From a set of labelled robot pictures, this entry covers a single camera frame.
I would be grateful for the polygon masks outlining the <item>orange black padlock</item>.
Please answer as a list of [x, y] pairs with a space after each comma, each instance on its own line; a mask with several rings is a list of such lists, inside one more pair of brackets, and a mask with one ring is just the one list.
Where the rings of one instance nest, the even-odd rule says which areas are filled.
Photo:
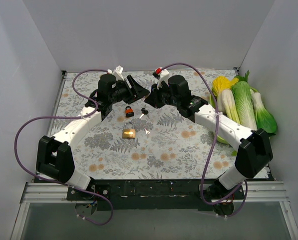
[[129, 106], [129, 105], [125, 108], [125, 116], [127, 118], [130, 118], [130, 117], [133, 117], [134, 116], [134, 111], [131, 108], [131, 106]]

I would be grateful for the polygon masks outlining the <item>large brass padlock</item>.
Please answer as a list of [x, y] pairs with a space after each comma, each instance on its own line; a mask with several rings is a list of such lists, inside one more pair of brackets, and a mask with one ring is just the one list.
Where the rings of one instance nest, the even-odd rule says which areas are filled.
[[129, 121], [126, 122], [122, 131], [123, 139], [134, 139], [136, 135], [134, 123]]

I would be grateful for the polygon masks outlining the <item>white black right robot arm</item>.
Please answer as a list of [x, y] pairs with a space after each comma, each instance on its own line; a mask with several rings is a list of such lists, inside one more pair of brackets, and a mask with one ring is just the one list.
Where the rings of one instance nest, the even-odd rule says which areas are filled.
[[191, 94], [188, 82], [181, 75], [170, 77], [161, 86], [153, 84], [145, 102], [156, 109], [165, 105], [176, 107], [181, 116], [219, 133], [237, 151], [233, 166], [207, 188], [211, 196], [228, 198], [238, 184], [254, 178], [273, 159], [265, 130], [252, 130], [216, 113], [206, 100]]

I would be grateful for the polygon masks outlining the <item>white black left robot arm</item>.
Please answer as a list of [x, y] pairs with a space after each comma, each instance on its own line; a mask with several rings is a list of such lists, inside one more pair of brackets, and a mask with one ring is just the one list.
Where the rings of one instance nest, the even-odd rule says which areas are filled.
[[131, 104], [150, 92], [137, 83], [131, 75], [117, 79], [116, 74], [103, 74], [98, 88], [92, 92], [77, 119], [51, 137], [43, 136], [38, 143], [36, 170], [61, 183], [75, 186], [84, 200], [95, 195], [91, 178], [75, 167], [72, 150], [112, 111], [115, 103]]

